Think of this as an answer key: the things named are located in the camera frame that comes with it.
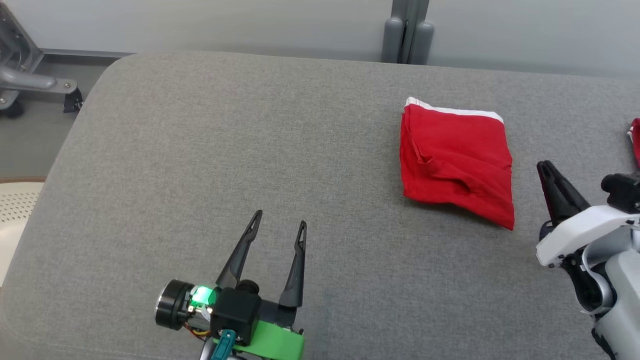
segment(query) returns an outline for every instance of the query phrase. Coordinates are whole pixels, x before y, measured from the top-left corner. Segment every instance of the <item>gray partition leg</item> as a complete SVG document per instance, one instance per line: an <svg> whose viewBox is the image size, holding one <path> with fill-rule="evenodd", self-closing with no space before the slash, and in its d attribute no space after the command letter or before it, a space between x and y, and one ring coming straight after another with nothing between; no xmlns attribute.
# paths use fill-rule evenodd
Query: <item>gray partition leg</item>
<svg viewBox="0 0 640 360"><path fill-rule="evenodd" d="M390 17L385 22L385 36L382 40L382 62L397 63L402 37L404 35L404 21L398 17Z"/></svg>
<svg viewBox="0 0 640 360"><path fill-rule="evenodd" d="M434 30L433 24L428 21L423 21L415 26L408 61L409 64L427 65Z"/></svg>

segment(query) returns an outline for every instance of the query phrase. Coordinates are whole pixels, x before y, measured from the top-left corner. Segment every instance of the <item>wrinkle in red cloth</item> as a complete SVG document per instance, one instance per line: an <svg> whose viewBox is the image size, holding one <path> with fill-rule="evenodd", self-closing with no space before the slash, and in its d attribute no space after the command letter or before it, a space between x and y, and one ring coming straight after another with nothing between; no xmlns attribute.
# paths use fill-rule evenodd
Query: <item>wrinkle in red cloth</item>
<svg viewBox="0 0 640 360"><path fill-rule="evenodd" d="M419 104L404 109L403 195L430 204L452 203L513 230L513 159L504 124L493 117L435 109Z"/></svg>

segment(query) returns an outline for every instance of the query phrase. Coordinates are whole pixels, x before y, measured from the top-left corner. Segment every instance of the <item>gray fabric surface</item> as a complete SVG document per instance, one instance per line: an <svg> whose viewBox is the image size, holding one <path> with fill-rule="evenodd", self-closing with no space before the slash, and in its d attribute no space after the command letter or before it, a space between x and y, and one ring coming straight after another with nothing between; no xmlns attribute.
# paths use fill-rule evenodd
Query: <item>gray fabric surface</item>
<svg viewBox="0 0 640 360"><path fill-rule="evenodd" d="M405 99L496 111L513 232L402 197ZM624 80L227 53L137 55L79 114L0 292L3 359L196 359L154 323L171 279L212 283L263 209L244 277L275 300L308 223L307 359L605 359L561 270L540 266L550 159L593 203L630 172Z"/></svg>

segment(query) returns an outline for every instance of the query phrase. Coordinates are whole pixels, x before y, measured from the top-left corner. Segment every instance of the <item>perforated chair seat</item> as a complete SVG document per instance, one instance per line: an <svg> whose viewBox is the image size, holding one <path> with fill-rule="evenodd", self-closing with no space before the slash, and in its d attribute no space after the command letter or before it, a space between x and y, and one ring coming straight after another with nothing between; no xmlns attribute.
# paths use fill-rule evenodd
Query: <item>perforated chair seat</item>
<svg viewBox="0 0 640 360"><path fill-rule="evenodd" d="M5 181L0 183L0 286L43 185L42 181Z"/></svg>

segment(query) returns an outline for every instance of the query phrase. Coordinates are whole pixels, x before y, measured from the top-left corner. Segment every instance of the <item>white stripe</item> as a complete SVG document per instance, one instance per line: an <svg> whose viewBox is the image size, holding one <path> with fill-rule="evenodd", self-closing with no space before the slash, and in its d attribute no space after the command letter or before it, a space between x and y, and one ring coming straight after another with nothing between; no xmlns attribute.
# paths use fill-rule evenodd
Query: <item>white stripe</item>
<svg viewBox="0 0 640 360"><path fill-rule="evenodd" d="M449 108L434 108L433 106L427 104L426 102L422 102L414 97L409 97L406 100L405 106L409 106L410 104L420 106L421 108L427 110L435 110L440 113L448 113L448 114L456 114L456 115L475 115L475 116L484 116L490 117L504 124L504 120L500 117L500 115L494 113L493 111L480 111L480 110L461 110L461 109L449 109Z"/></svg>

